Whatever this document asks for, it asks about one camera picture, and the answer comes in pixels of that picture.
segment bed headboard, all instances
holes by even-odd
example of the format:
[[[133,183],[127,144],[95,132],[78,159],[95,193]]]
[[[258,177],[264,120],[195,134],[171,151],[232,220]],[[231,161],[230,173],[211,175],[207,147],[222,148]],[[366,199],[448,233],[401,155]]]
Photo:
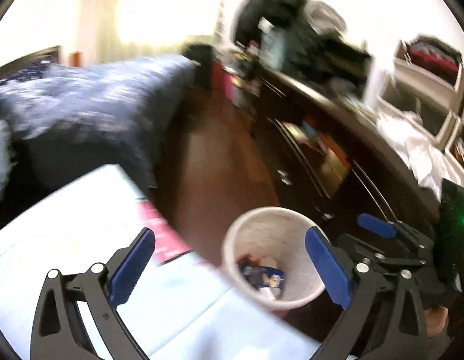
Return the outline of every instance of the bed headboard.
[[[23,56],[15,61],[9,62],[3,66],[0,66],[0,80],[7,78],[12,73],[19,71],[31,62],[39,61],[46,58],[48,61],[53,63],[60,63],[60,46],[49,47],[32,54]]]

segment drawer handle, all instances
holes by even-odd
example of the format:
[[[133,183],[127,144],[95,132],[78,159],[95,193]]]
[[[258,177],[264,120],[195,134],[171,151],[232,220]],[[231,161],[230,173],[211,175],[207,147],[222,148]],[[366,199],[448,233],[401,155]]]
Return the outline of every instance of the drawer handle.
[[[278,174],[281,176],[281,180],[286,185],[292,185],[292,181],[289,179],[289,174],[284,170],[278,170]]]

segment bed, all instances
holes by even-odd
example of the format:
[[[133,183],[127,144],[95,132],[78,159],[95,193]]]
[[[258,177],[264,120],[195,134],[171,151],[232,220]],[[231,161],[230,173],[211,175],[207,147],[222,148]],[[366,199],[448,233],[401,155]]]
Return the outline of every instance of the bed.
[[[160,144],[194,65],[181,55],[90,67],[58,64],[60,47],[0,68],[0,119],[23,145],[34,175],[57,190],[104,164],[119,164],[148,196]]]

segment silver rivet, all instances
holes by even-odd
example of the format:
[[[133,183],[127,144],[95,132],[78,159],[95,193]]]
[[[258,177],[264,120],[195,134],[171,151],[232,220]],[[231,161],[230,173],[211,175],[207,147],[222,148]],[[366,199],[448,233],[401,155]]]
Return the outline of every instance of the silver rivet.
[[[407,269],[402,270],[401,275],[404,279],[410,279],[412,277],[411,272]]]
[[[359,271],[362,272],[363,274],[369,271],[369,266],[367,264],[364,264],[363,262],[358,263],[355,268]]]
[[[104,270],[104,265],[102,263],[100,263],[100,262],[98,262],[97,264],[92,265],[92,272],[94,274],[99,274],[103,270]]]
[[[51,271],[48,271],[47,276],[49,279],[55,279],[58,276],[58,270],[52,269]]]

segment blue bedspread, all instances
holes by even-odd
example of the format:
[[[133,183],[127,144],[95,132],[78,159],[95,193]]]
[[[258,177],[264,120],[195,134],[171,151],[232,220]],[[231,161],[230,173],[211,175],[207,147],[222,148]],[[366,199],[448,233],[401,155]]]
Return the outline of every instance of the blue bedspread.
[[[159,143],[193,76],[192,62],[180,55],[85,68],[53,64],[42,79],[0,87],[0,118],[14,139],[37,140],[42,147],[44,136],[63,144],[106,143],[153,186]]]

